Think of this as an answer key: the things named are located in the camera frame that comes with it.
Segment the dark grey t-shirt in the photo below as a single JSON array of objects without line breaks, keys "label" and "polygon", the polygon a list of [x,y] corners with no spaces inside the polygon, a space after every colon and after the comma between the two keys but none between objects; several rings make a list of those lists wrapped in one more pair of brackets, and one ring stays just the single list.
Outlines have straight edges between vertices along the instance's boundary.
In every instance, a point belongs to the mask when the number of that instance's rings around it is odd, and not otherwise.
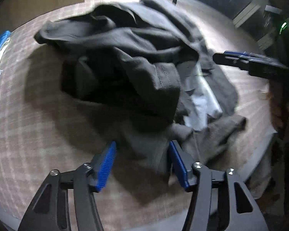
[{"label": "dark grey t-shirt", "polygon": [[96,126],[116,128],[122,148],[159,175],[169,173],[170,140],[207,163],[245,129],[235,87],[197,26],[167,0],[101,4],[45,23],[34,38],[65,55],[61,90],[100,104]]}]

